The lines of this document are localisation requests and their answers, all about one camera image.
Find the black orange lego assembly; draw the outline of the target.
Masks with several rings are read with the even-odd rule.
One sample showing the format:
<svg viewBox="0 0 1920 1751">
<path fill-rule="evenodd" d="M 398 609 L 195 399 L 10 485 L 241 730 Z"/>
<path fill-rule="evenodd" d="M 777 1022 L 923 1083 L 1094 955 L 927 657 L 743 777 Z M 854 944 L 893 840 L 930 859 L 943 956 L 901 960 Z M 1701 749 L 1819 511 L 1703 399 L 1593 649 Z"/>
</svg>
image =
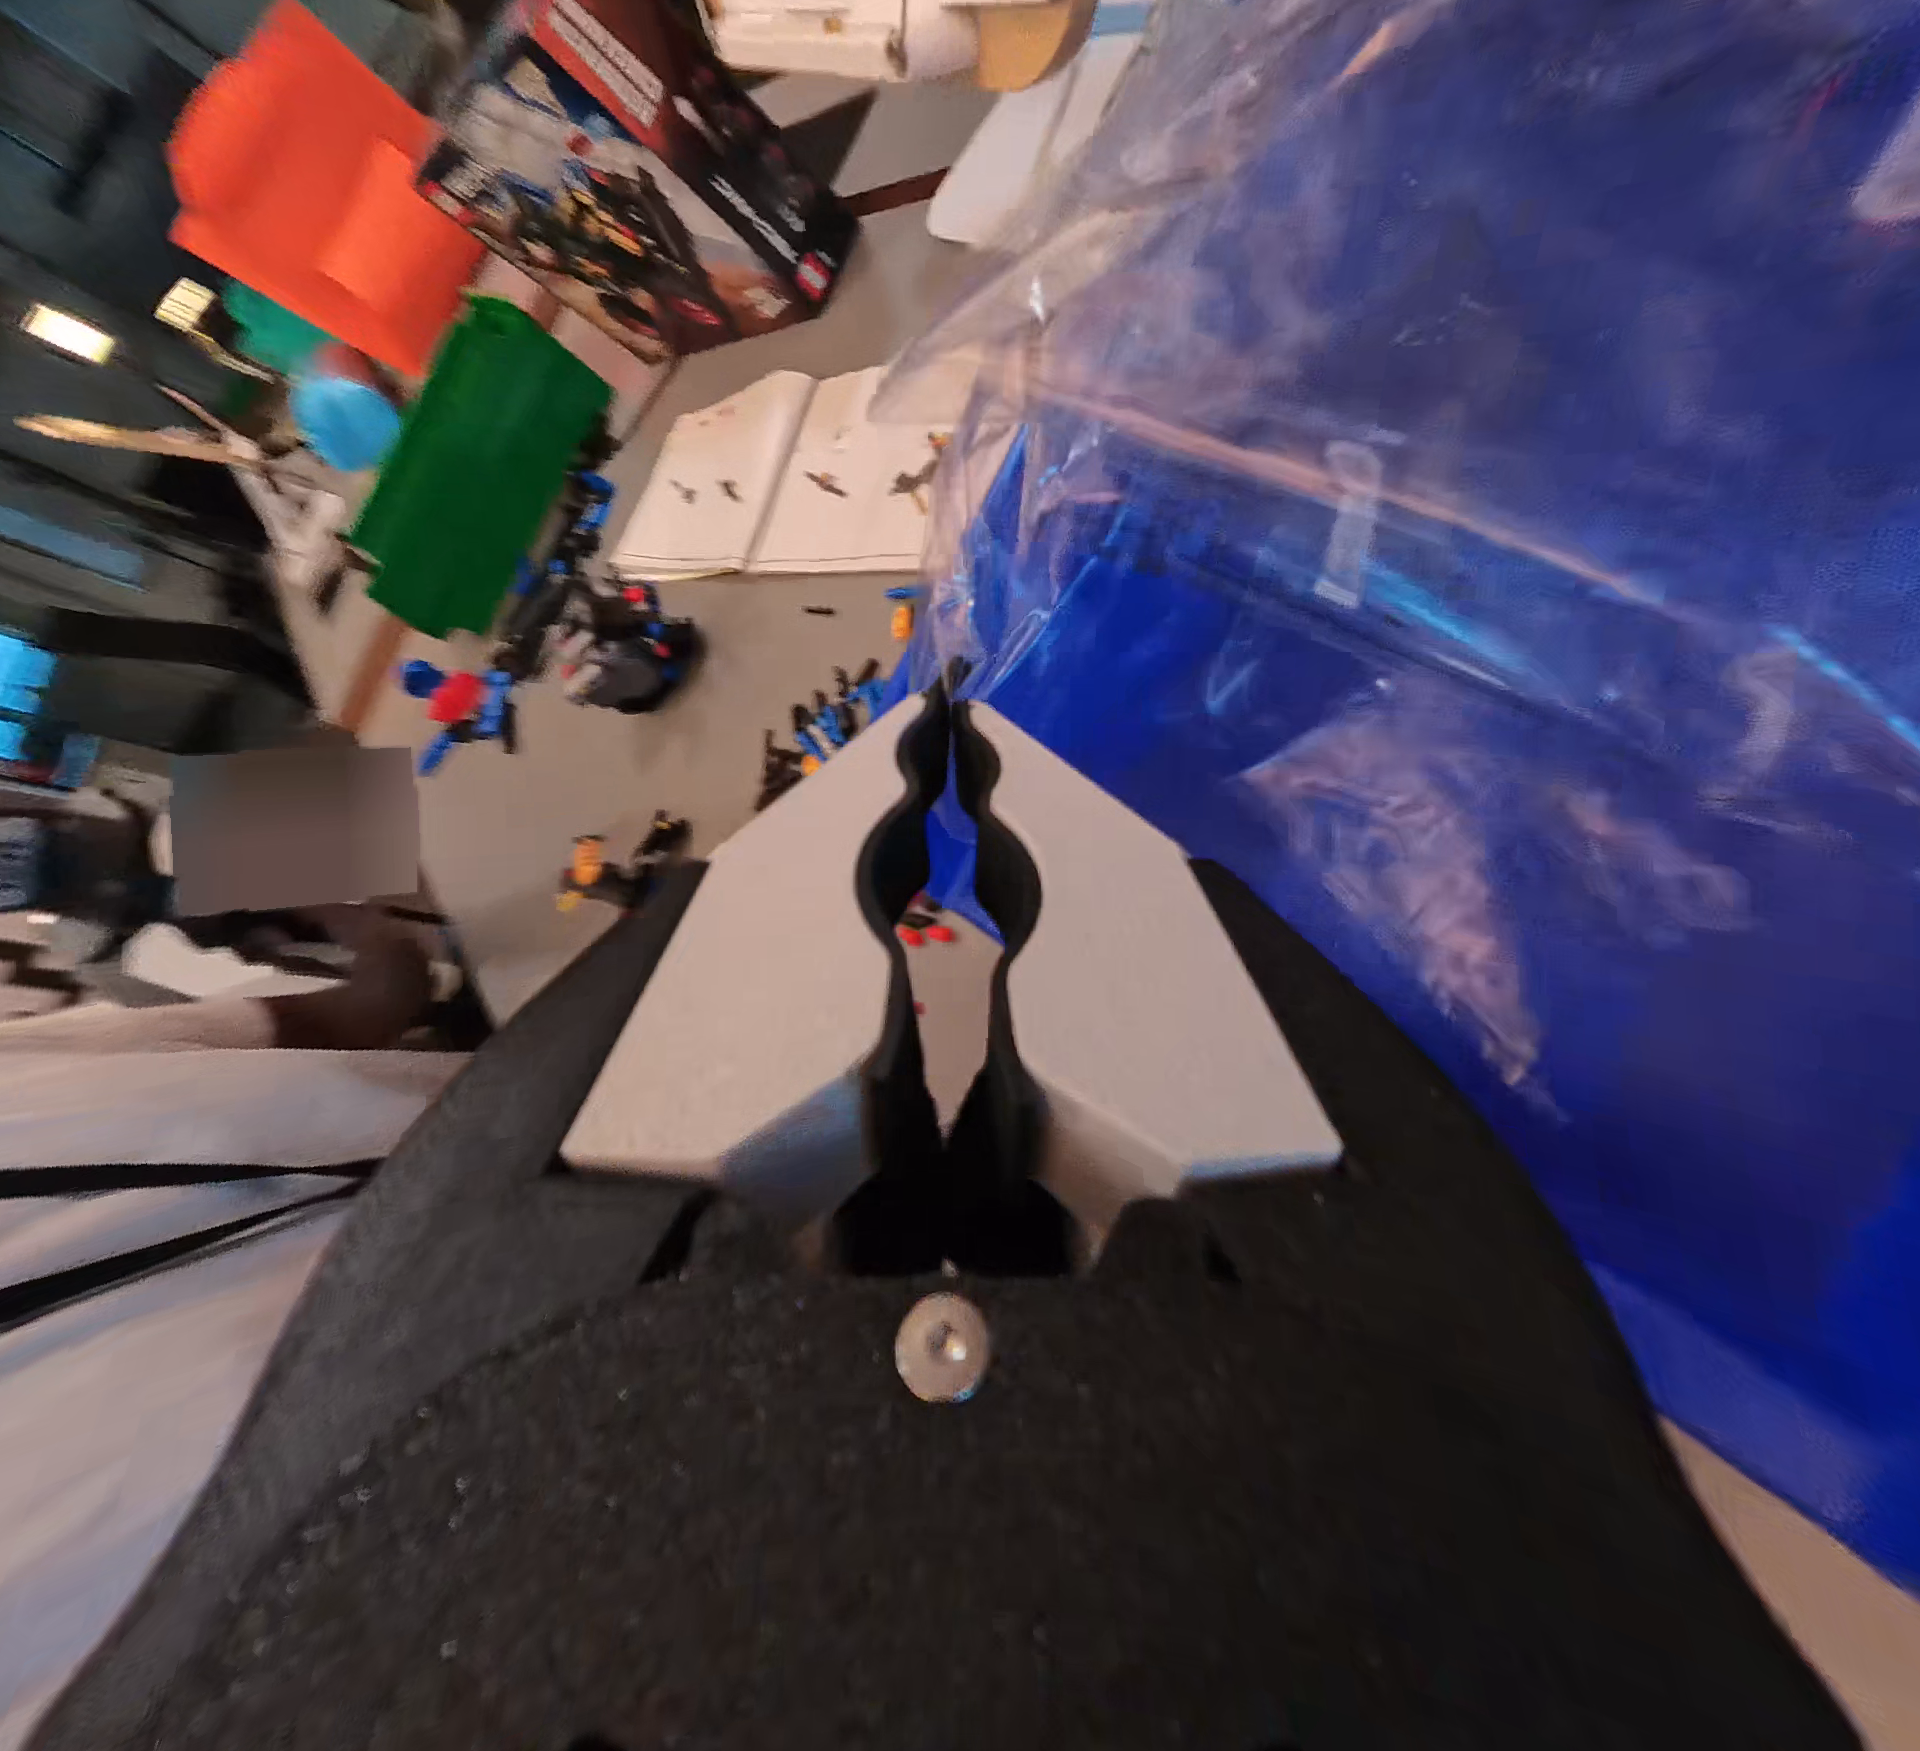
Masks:
<svg viewBox="0 0 1920 1751">
<path fill-rule="evenodd" d="M 621 914 L 640 908 L 663 870 L 685 851 L 689 834 L 692 822 L 667 811 L 655 811 L 626 859 L 613 859 L 600 833 L 579 834 L 558 883 L 558 911 L 571 914 L 585 902 L 602 902 Z"/>
</svg>

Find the blue red lego assembly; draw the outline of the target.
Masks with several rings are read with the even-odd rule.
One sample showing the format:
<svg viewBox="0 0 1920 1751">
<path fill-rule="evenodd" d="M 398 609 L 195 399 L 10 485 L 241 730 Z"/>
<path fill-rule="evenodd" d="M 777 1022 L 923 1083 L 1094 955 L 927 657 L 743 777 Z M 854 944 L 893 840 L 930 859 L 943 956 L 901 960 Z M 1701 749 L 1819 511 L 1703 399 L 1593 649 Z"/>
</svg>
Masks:
<svg viewBox="0 0 1920 1751">
<path fill-rule="evenodd" d="M 415 657 L 400 664 L 398 683 L 424 706 L 435 724 L 435 737 L 416 758 L 416 777 L 438 772 L 462 744 L 498 744 L 508 755 L 516 755 L 516 676 L 509 670 L 448 673 L 430 661 Z"/>
</svg>

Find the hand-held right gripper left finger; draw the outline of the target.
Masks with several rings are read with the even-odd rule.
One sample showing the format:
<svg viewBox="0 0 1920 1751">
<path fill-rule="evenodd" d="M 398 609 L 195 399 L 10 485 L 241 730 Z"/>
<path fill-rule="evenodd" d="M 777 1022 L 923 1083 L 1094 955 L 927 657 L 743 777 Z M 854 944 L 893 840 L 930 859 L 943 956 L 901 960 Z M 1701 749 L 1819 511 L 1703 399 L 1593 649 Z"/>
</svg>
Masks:
<svg viewBox="0 0 1920 1751">
<path fill-rule="evenodd" d="M 844 1265 L 933 1272 L 944 1139 L 899 920 L 948 785 L 948 694 L 911 694 L 704 864 L 559 1157 L 698 1185 Z"/>
</svg>

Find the open lego instruction booklet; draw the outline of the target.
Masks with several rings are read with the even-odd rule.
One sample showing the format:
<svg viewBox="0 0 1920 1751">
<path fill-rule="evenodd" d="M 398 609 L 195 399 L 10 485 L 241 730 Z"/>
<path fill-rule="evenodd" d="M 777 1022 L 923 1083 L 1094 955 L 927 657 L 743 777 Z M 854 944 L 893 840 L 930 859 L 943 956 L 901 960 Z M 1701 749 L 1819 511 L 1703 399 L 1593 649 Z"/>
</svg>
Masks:
<svg viewBox="0 0 1920 1751">
<path fill-rule="evenodd" d="M 913 572 L 973 378 L 948 365 L 878 405 L 886 374 L 768 374 L 674 421 L 613 572 L 646 584 Z"/>
</svg>

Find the grey blue lego chassis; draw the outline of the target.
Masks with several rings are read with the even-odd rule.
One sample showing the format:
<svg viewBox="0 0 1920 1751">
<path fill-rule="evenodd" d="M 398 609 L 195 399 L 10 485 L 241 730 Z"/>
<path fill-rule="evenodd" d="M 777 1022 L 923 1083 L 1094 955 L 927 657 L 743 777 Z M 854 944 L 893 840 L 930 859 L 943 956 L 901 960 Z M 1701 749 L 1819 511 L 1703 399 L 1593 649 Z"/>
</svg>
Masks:
<svg viewBox="0 0 1920 1751">
<path fill-rule="evenodd" d="M 571 704 L 655 713 L 698 673 L 709 642 L 660 588 L 585 570 L 542 575 L 508 618 L 492 667 L 515 681 L 558 670 Z"/>
</svg>

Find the lego set box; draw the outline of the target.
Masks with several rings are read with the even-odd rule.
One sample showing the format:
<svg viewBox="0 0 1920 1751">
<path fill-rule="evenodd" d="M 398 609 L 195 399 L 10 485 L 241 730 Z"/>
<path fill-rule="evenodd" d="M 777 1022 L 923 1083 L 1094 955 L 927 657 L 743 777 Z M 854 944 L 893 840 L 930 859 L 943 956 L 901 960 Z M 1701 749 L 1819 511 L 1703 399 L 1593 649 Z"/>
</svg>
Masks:
<svg viewBox="0 0 1920 1751">
<path fill-rule="evenodd" d="M 858 240 L 669 0 L 508 0 L 416 189 L 651 364 L 815 317 Z"/>
</svg>

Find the blue plastic bin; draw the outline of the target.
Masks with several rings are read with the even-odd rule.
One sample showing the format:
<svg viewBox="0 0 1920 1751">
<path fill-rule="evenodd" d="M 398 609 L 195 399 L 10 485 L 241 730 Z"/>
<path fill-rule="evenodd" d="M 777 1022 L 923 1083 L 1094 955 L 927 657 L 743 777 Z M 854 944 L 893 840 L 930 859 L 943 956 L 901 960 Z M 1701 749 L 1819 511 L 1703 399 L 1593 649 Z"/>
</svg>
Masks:
<svg viewBox="0 0 1920 1751">
<path fill-rule="evenodd" d="M 1660 1408 L 1915 1589 L 1915 723 L 1739 612 L 962 427 L 913 667 L 1235 874 L 1519 1156 Z"/>
</svg>

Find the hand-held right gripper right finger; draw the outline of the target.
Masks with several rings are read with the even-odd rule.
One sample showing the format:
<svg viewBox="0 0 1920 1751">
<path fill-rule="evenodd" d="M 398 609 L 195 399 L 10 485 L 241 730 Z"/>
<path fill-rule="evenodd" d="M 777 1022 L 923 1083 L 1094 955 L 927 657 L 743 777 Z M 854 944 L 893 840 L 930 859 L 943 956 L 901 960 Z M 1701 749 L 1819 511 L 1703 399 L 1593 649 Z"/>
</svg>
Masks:
<svg viewBox="0 0 1920 1751">
<path fill-rule="evenodd" d="M 982 1064 L 950 1134 L 962 1262 L 1071 1267 L 1134 1202 L 1341 1162 L 1175 840 L 976 701 L 952 710 L 952 785 L 1003 944 Z"/>
</svg>

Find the clear plastic bag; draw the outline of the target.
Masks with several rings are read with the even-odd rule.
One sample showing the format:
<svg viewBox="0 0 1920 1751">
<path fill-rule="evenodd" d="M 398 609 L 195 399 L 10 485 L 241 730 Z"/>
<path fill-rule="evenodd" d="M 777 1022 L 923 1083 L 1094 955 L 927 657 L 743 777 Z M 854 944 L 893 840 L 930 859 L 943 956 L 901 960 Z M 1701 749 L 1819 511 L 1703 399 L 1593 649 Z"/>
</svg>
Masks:
<svg viewBox="0 0 1920 1751">
<path fill-rule="evenodd" d="M 923 639 L 1494 1096 L 1915 1115 L 1915 0 L 1170 0 Z"/>
</svg>

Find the green plastic bin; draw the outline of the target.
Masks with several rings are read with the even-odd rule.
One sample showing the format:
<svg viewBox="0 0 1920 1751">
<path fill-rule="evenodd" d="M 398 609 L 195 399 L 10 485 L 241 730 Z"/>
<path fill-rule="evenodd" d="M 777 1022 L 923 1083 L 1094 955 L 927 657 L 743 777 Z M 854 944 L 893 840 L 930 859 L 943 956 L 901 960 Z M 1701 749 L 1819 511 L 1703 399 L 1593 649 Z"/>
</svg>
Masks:
<svg viewBox="0 0 1920 1751">
<path fill-rule="evenodd" d="M 349 528 L 416 634 L 483 634 L 613 387 L 509 298 L 469 297 Z"/>
</svg>

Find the orange plastic bin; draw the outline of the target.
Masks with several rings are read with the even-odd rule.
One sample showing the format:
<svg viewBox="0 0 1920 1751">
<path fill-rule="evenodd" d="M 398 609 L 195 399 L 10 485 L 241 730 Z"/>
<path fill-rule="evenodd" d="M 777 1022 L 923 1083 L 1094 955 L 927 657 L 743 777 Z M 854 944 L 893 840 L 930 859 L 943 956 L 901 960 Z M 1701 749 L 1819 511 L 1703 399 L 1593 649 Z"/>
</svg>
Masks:
<svg viewBox="0 0 1920 1751">
<path fill-rule="evenodd" d="M 483 244 L 416 187 L 435 125 L 300 0 L 184 103 L 172 244 L 404 378 L 430 370 Z"/>
</svg>

